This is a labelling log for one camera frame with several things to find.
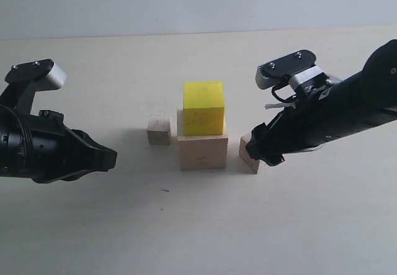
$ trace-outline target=yellow cube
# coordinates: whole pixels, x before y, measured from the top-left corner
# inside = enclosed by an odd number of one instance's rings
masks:
[[[184,83],[185,135],[221,135],[225,98],[221,81]]]

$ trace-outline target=wooden cube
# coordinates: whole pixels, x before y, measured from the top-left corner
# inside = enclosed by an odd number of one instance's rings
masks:
[[[148,140],[150,145],[171,144],[171,117],[169,115],[150,115]]]
[[[254,160],[249,157],[248,152],[246,150],[246,145],[251,139],[251,133],[247,133],[240,139],[240,148],[239,148],[239,155],[240,157],[247,163],[247,165],[252,169],[252,171],[257,174],[259,171],[259,167],[263,165],[260,160]]]
[[[177,141],[181,170],[226,167],[229,138],[224,124],[222,135],[186,136],[184,112],[177,111]]]
[[[225,98],[220,81],[184,83],[185,135],[222,135]]]

